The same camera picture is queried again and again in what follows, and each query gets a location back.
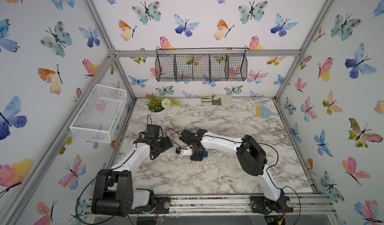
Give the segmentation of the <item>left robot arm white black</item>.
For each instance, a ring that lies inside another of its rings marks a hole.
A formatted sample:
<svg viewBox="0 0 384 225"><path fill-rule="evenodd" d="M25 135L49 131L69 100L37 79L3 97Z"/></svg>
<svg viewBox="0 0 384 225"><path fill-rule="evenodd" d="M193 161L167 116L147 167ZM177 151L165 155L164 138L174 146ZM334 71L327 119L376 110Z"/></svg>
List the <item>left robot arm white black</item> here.
<svg viewBox="0 0 384 225"><path fill-rule="evenodd" d="M154 191L134 189L133 175L148 157L152 160L173 147L169 137L158 140L139 138L131 151L110 169L98 172L92 198L93 214L126 217L149 214L156 207Z"/></svg>

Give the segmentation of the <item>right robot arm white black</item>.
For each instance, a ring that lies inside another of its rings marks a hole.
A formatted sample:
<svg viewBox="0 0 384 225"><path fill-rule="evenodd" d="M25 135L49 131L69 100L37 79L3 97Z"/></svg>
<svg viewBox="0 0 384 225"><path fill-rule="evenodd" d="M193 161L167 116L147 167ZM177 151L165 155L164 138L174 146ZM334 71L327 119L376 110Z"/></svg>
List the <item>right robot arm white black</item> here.
<svg viewBox="0 0 384 225"><path fill-rule="evenodd" d="M266 152L253 137L246 135L243 138L230 138L200 129L196 133L184 130L179 139L189 146L187 152L180 153L189 155L192 161L202 161L207 149L237 156L243 171L257 178L264 197L270 201L282 202L285 194L276 186L273 176L268 172Z"/></svg>

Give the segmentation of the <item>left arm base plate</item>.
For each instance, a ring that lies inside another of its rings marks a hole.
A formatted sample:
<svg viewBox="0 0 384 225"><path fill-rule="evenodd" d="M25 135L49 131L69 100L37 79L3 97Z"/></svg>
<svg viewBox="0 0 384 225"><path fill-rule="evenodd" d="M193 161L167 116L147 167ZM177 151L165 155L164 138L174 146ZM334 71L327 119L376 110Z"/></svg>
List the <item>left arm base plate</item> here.
<svg viewBox="0 0 384 225"><path fill-rule="evenodd" d="M171 199L169 197L153 197L145 206L140 206L130 210L129 215L154 215L168 214L171 207Z"/></svg>

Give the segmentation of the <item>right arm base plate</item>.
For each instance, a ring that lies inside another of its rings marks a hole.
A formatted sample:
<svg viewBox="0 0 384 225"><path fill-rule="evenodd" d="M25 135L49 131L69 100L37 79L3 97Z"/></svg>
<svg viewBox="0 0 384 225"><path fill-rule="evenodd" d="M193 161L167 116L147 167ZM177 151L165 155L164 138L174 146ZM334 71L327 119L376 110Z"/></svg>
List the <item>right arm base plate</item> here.
<svg viewBox="0 0 384 225"><path fill-rule="evenodd" d="M250 206L253 213L268 215L270 213L293 213L294 207L288 196L281 194L277 201L265 196L251 196Z"/></svg>

